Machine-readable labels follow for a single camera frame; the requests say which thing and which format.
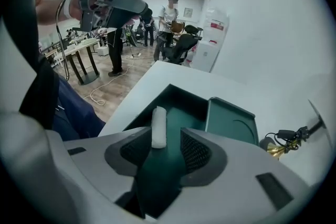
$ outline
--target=dark blue pants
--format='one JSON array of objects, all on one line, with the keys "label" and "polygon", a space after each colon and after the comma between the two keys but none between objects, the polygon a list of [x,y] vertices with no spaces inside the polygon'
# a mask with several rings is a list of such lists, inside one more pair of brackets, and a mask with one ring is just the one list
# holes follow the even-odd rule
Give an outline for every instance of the dark blue pants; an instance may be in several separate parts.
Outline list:
[{"label": "dark blue pants", "polygon": [[62,76],[59,76],[58,105],[64,110],[60,107],[55,110],[52,129],[63,141],[97,137],[105,125]]}]

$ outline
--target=red label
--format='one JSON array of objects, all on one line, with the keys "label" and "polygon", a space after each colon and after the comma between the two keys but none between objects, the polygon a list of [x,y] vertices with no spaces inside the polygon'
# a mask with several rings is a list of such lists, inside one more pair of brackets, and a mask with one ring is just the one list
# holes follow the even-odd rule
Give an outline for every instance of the red label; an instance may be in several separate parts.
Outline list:
[{"label": "red label", "polygon": [[219,30],[221,30],[221,31],[224,30],[224,26],[222,26],[222,25],[218,25],[218,24],[215,24],[215,23],[211,23],[211,27],[216,28],[216,29],[219,29]]}]

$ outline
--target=white cylinder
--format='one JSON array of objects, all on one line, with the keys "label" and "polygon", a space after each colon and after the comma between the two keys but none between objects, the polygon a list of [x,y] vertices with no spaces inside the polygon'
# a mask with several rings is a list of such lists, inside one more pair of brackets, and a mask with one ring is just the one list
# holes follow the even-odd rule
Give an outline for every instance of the white cylinder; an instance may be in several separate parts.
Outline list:
[{"label": "white cylinder", "polygon": [[152,115],[152,148],[164,148],[166,139],[166,109],[157,106]]}]

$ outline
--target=gold metal object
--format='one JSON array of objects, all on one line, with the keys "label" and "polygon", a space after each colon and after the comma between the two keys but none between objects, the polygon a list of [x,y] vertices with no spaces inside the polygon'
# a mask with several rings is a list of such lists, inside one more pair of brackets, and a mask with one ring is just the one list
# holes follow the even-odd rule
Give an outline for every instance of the gold metal object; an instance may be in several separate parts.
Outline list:
[{"label": "gold metal object", "polygon": [[[295,147],[296,145],[298,144],[298,140],[295,139],[294,141],[290,142],[289,146],[288,147]],[[274,158],[277,158],[279,159],[280,156],[283,154],[283,153],[286,153],[286,148],[284,146],[277,146],[273,143],[269,143],[267,145],[267,152],[269,154],[271,154]]]}]

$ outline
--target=black pants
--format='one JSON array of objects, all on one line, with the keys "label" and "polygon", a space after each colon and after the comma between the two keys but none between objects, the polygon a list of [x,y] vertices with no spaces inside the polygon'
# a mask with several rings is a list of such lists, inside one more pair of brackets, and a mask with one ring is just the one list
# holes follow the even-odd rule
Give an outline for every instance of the black pants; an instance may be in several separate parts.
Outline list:
[{"label": "black pants", "polygon": [[150,27],[145,27],[145,46],[147,47],[148,46],[148,32],[149,32],[149,35],[151,37],[151,40],[150,40],[150,46],[153,46],[153,43],[154,43],[154,37],[153,37],[153,32],[154,32],[154,29],[153,29],[153,26],[150,26]]},{"label": "black pants", "polygon": [[109,32],[107,42],[109,45],[109,55],[113,65],[113,73],[121,72],[121,53],[122,53],[122,29]]},{"label": "black pants", "polygon": [[167,32],[161,32],[157,37],[157,45],[154,52],[154,61],[158,61],[160,52],[162,53],[162,58],[165,59],[164,54],[164,44],[165,47],[170,47],[171,43],[173,42],[173,34]]}]

